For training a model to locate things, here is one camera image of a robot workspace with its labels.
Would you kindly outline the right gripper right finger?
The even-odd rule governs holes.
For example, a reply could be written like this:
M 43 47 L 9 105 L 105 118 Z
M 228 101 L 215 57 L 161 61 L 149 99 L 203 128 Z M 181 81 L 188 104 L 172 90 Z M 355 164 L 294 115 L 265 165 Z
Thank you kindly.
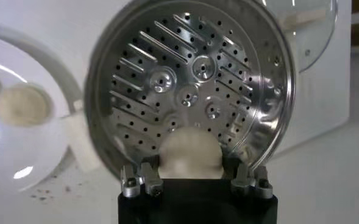
M 231 191 L 239 196 L 254 196 L 257 198 L 272 198 L 273 186 L 268 180 L 265 166 L 258 166 L 255 170 L 245 164 L 237 168 L 236 177 L 230 182 Z

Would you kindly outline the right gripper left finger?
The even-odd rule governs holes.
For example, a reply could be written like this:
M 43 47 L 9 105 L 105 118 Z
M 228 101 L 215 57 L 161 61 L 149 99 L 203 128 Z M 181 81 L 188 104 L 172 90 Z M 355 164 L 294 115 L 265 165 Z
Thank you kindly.
M 121 192 L 126 198 L 135 198 L 144 193 L 151 197 L 159 197 L 163 192 L 163 180 L 158 173 L 159 156 L 142 159 L 138 168 L 128 164 L 121 168 Z

